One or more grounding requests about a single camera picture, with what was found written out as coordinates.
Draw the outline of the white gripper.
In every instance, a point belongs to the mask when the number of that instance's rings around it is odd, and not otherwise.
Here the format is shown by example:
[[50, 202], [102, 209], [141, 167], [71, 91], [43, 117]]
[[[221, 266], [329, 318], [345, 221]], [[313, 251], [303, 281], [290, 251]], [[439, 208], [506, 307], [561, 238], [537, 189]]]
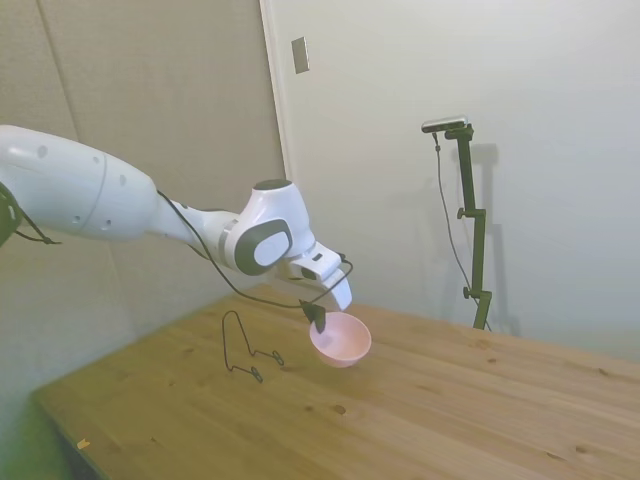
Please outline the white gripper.
[[326, 328], [326, 310], [344, 311], [352, 302], [347, 273], [340, 254], [316, 242], [307, 252], [286, 260], [286, 283], [300, 301], [300, 308], [316, 331]]

